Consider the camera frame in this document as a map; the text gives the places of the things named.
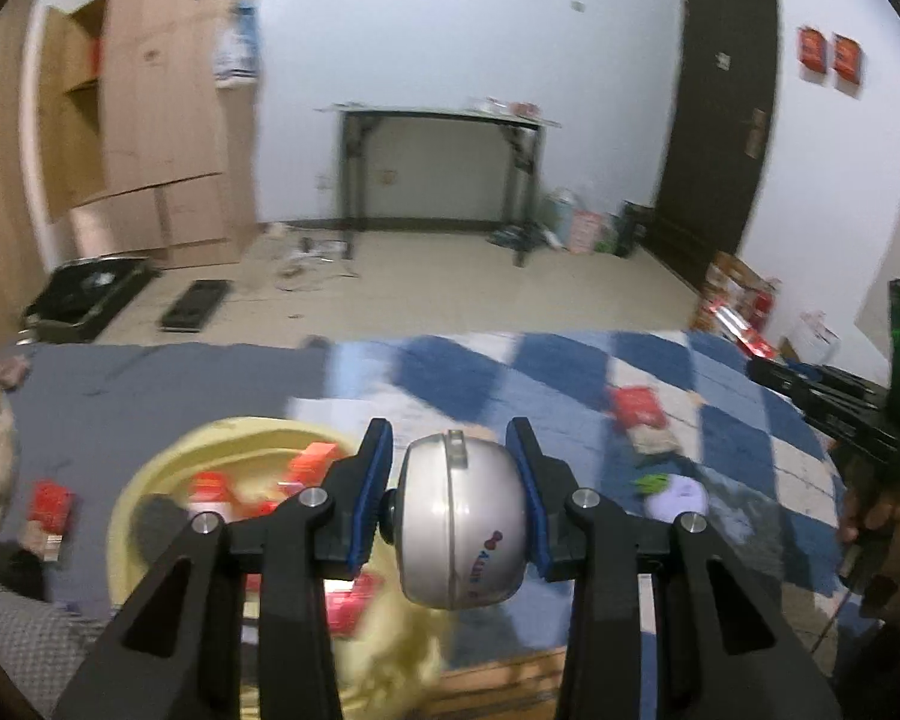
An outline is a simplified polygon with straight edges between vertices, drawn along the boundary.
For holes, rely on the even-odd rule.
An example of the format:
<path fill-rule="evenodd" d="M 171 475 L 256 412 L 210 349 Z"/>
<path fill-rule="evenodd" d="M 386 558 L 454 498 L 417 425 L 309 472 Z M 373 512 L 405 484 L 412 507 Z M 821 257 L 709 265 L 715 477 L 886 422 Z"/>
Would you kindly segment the person's right hand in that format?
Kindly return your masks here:
<path fill-rule="evenodd" d="M 845 486 L 837 575 L 862 599 L 862 613 L 900 627 L 900 468 L 883 466 L 843 442 L 831 460 Z"/>

